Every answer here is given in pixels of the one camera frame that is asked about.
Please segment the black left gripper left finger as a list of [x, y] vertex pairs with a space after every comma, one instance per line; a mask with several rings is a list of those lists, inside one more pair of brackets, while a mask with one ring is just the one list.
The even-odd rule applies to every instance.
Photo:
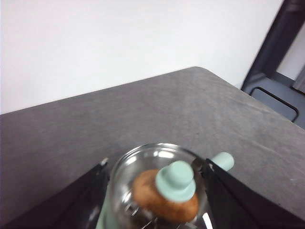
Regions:
[[94, 229], [109, 182], [103, 159], [59, 193], [2, 226], [3, 229]]

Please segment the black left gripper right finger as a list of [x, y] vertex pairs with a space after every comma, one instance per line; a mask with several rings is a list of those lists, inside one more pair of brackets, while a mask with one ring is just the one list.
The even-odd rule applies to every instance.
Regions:
[[303, 229], [305, 221], [251, 190], [209, 159], [202, 177], [218, 229]]

